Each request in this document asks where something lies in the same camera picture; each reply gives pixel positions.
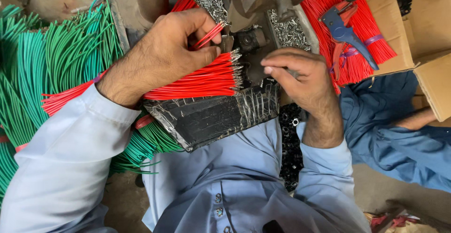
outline cardboard box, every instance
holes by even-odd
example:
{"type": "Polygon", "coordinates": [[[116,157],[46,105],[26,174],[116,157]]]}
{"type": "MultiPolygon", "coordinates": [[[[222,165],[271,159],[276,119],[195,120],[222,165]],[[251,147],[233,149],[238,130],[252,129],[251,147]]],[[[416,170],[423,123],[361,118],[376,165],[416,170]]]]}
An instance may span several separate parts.
{"type": "MultiPolygon", "coordinates": [[[[414,70],[437,120],[447,120],[451,117],[451,0],[413,0],[405,17],[396,0],[367,2],[381,34],[398,54],[380,64],[374,75],[414,70]]],[[[415,102],[424,100],[414,98],[415,102]]]]}

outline fingernail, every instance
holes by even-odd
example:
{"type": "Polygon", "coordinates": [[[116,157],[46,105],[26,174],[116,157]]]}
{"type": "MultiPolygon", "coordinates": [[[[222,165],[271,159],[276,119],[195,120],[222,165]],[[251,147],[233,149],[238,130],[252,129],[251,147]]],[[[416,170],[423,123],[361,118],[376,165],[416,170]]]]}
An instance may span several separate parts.
{"type": "Polygon", "coordinates": [[[272,67],[266,66],[265,67],[265,74],[271,74],[272,73],[272,67]]]}

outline shirt button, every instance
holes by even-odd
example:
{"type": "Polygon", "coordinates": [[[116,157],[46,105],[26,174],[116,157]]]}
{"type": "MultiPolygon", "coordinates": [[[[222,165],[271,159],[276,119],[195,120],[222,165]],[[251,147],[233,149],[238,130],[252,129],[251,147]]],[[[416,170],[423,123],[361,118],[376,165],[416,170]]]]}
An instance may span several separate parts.
{"type": "Polygon", "coordinates": [[[217,195],[216,195],[215,202],[216,202],[216,203],[220,203],[220,202],[221,202],[221,194],[217,194],[217,195]]]}
{"type": "Polygon", "coordinates": [[[216,213],[218,214],[219,217],[221,217],[221,215],[222,215],[222,208],[221,207],[216,208],[216,213]]]}

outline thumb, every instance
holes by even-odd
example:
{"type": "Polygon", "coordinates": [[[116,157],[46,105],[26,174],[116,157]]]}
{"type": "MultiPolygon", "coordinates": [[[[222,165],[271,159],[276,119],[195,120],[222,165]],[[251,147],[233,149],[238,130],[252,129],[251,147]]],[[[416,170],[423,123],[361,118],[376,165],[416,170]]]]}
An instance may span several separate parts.
{"type": "Polygon", "coordinates": [[[285,68],[277,66],[266,66],[265,74],[270,74],[284,88],[288,95],[296,91],[299,81],[296,80],[285,68]]]}
{"type": "Polygon", "coordinates": [[[212,63],[220,53],[221,49],[219,47],[210,46],[201,48],[198,51],[192,51],[191,56],[193,57],[194,64],[199,69],[212,63]]]}

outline purple rubber band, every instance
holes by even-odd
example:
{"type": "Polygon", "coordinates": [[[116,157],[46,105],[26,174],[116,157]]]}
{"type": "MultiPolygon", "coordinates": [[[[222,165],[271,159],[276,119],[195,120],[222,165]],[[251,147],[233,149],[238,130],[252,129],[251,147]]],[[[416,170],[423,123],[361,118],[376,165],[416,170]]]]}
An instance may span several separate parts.
{"type": "Polygon", "coordinates": [[[368,45],[374,43],[375,41],[381,40],[381,39],[384,39],[384,37],[383,37],[381,34],[379,34],[379,35],[376,35],[376,36],[374,36],[374,37],[372,37],[372,38],[369,38],[369,39],[365,40],[365,41],[364,41],[364,44],[365,44],[366,46],[368,46],[368,45]]]}
{"type": "Polygon", "coordinates": [[[354,56],[354,55],[357,55],[357,54],[358,54],[358,51],[354,47],[349,47],[348,52],[342,53],[340,55],[340,57],[345,58],[345,60],[343,61],[343,64],[341,65],[341,68],[345,67],[346,60],[348,59],[348,57],[351,57],[351,56],[354,56]]]}
{"type": "Polygon", "coordinates": [[[98,74],[97,77],[93,79],[93,82],[96,83],[96,82],[99,82],[99,80],[100,80],[100,74],[98,74]]]}

